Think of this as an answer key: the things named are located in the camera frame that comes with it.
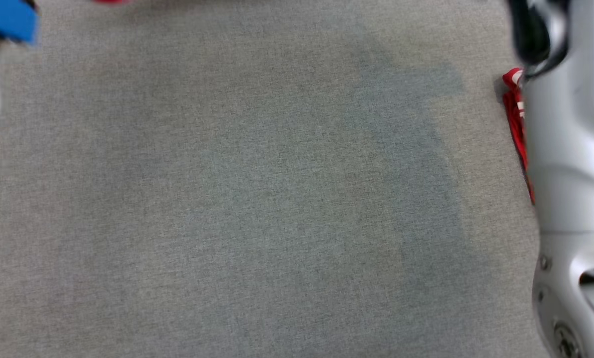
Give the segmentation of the red Bulls basketball jersey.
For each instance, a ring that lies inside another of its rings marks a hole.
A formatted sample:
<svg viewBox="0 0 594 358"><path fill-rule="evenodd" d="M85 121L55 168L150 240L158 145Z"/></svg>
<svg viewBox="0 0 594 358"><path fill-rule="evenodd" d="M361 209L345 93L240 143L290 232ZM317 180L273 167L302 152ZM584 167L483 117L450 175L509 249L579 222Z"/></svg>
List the red Bulls basketball jersey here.
<svg viewBox="0 0 594 358"><path fill-rule="evenodd" d="M505 108L510 135L513 145L519 156L522 173L524 174L529 199L534 204L533 186L528 177L528 153L526 149L526 127L524 102L521 93L522 68L512 68L501 77L505 92L502 94L502 103Z"/></svg>

